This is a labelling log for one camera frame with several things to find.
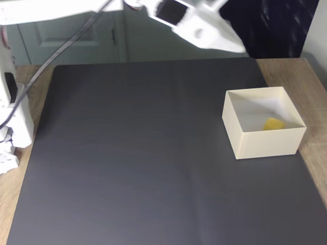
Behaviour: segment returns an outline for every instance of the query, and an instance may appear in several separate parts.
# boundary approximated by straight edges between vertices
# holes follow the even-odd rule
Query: white door
[[[19,24],[18,29],[31,64],[42,64],[90,17],[84,13],[66,18]],[[103,13],[86,33],[64,51],[54,64],[125,62],[121,12]]]

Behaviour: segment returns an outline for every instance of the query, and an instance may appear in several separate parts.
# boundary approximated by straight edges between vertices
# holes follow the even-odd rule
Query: wall
[[[327,0],[320,0],[301,57],[307,58],[327,89]]]
[[[146,9],[124,7],[126,46],[130,62],[245,57],[218,50],[202,50],[177,36],[166,26],[148,17]]]

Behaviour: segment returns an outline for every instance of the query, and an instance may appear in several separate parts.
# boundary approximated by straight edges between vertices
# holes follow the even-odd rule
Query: black cable
[[[16,104],[12,111],[10,112],[7,119],[0,125],[0,129],[2,129],[12,118],[15,111],[17,110],[19,103],[24,99],[29,89],[32,87],[32,85],[35,83],[36,79],[44,72],[44,70],[62,53],[64,52],[69,46],[71,46],[77,39],[79,39],[84,32],[89,29],[92,24],[100,17],[100,15],[103,13],[103,10],[111,3],[112,0],[108,0],[95,14],[93,14],[87,22],[78,30],[68,41],[66,41],[60,48],[58,48],[37,70],[37,72],[32,76],[24,90],[22,91],[20,97],[17,99]]]

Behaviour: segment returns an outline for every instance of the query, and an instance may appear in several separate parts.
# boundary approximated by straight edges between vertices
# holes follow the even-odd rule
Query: dark gray board
[[[250,58],[57,67],[8,245],[325,245],[299,153],[235,160],[225,92],[264,86]]]

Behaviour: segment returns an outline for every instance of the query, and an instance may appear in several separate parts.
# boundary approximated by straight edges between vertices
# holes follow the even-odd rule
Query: white wall
[[[320,0],[301,57],[307,58],[327,89],[327,0]]]

